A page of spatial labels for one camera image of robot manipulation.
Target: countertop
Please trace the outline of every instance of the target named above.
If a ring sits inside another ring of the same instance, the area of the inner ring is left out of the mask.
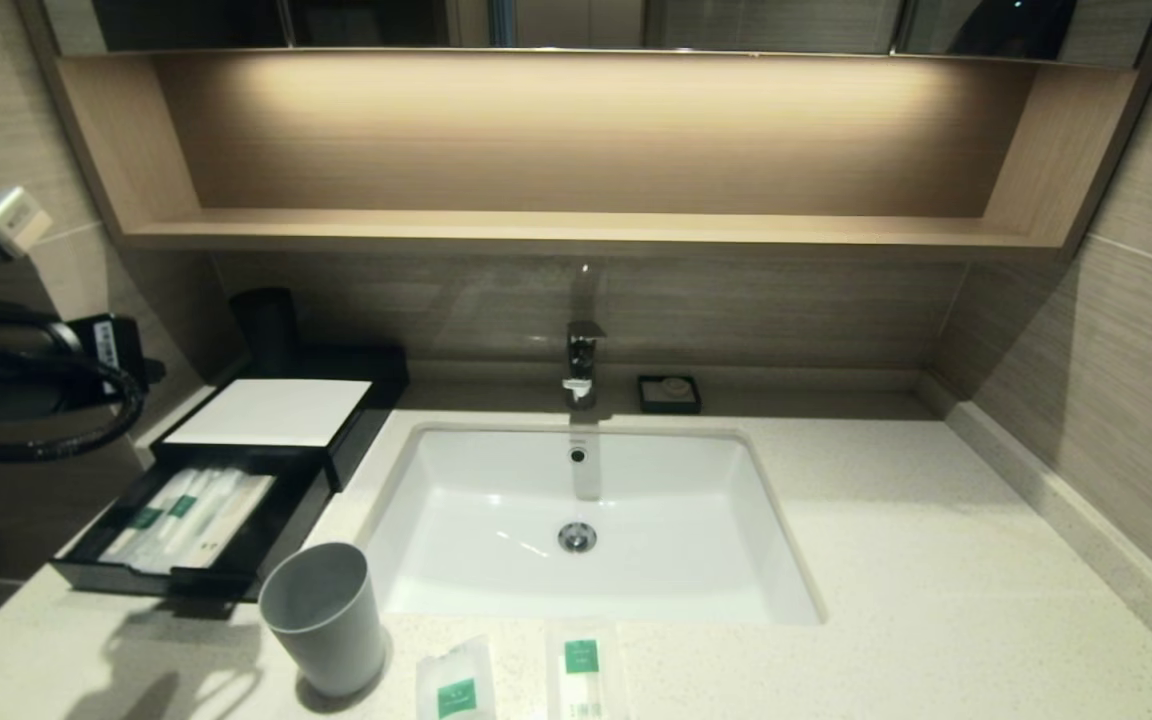
[[[447,395],[417,392],[394,411],[306,543],[371,532],[414,429],[568,423],[431,409],[437,397]],[[1152,717],[1152,634],[912,397],[755,402],[775,416],[617,414],[602,426],[748,439],[826,623],[617,623],[637,719]],[[415,717],[416,662],[476,635],[492,647],[499,717],[545,717],[543,620],[384,615],[384,679],[335,707],[306,692],[255,606],[217,620],[180,612],[154,598],[73,592],[40,570],[0,609],[0,717],[403,720]]]

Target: undermount sink basin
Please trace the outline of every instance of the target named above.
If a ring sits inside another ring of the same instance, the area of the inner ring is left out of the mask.
[[[394,473],[384,611],[820,623],[738,438],[431,429]]]

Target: green label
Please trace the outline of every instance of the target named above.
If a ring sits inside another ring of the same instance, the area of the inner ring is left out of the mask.
[[[197,497],[182,495],[180,497],[180,500],[172,506],[172,511],[168,511],[168,515],[172,515],[173,518],[183,518],[184,514],[189,511],[189,509],[191,509],[194,503],[197,501]]]
[[[598,673],[598,641],[567,643],[567,674]]]
[[[156,507],[142,507],[141,511],[137,511],[136,518],[132,518],[131,523],[128,523],[128,528],[132,530],[143,530],[154,524],[156,520],[159,520],[159,515],[162,511]]]
[[[473,679],[461,680],[460,683],[438,688],[439,720],[454,714],[454,712],[473,710],[477,706],[479,706],[479,696],[473,689]]]

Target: chrome faucet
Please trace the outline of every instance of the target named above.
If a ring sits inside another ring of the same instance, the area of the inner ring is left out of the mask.
[[[590,320],[567,324],[567,377],[563,379],[563,399],[573,410],[589,410],[598,396],[594,394],[594,346],[607,333]]]

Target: sink drain stopper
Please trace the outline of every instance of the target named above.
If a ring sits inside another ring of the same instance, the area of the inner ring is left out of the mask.
[[[567,552],[589,552],[596,543],[598,533],[585,523],[567,523],[558,530],[558,546]]]

